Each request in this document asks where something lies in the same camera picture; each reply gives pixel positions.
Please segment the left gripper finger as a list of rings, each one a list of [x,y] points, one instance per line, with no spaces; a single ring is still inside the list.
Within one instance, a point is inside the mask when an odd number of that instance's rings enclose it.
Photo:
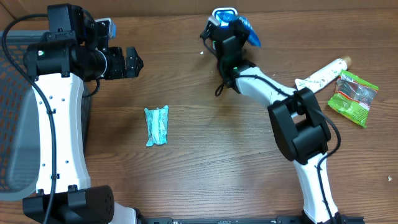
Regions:
[[[144,67],[143,64],[135,65],[135,66],[126,66],[126,78],[136,78],[139,76],[139,72]]]
[[[127,66],[143,66],[144,62],[137,53],[135,47],[126,48],[126,65]]]

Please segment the blue snack bar wrapper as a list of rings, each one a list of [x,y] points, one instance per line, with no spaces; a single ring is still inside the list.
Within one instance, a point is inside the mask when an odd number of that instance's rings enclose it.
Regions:
[[[230,22],[234,21],[241,21],[243,23],[243,26],[250,32],[249,37],[248,37],[248,42],[255,47],[261,47],[261,41],[259,40],[254,28],[252,25],[249,23],[248,19],[244,16],[238,15],[235,19],[233,20],[227,20],[223,21],[220,20],[222,26],[227,26]]]

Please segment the teal tissue pack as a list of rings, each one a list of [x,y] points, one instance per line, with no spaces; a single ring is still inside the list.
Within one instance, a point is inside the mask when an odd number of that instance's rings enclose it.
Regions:
[[[144,112],[148,131],[146,146],[167,144],[169,107],[165,105],[163,108],[156,108],[155,110],[145,108]]]

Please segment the white tube gold cap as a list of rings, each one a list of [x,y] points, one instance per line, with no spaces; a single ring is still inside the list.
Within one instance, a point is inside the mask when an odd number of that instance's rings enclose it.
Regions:
[[[308,88],[312,92],[316,93],[336,79],[342,70],[347,70],[351,64],[352,59],[349,56],[343,56],[341,58],[335,59],[306,79],[295,79],[296,87],[298,90]]]

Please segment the green snack bag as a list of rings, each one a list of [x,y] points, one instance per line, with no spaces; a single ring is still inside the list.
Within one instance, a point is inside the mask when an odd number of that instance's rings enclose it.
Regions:
[[[352,122],[366,128],[371,103],[378,91],[378,86],[351,72],[342,70],[336,81],[334,95],[328,101],[328,106]]]

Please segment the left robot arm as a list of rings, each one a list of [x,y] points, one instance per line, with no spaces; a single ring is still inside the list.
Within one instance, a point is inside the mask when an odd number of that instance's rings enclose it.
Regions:
[[[86,168],[82,104],[85,83],[135,78],[143,61],[134,47],[110,47],[111,19],[93,19],[71,4],[47,8],[49,31],[24,56],[39,116],[40,168],[36,196],[24,214],[39,223],[140,223],[134,208],[114,200],[108,185],[94,187]]]

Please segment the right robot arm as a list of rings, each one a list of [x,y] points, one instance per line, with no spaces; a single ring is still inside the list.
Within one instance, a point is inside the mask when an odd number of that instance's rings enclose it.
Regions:
[[[337,223],[340,214],[331,195],[326,168],[331,155],[330,131],[336,126],[322,113],[314,92],[284,86],[246,59],[243,46],[249,39],[249,29],[240,20],[223,26],[211,16],[200,37],[212,40],[214,48],[210,52],[218,60],[223,82],[215,95],[219,96],[225,87],[232,88],[267,108],[277,147],[297,171],[304,222]]]

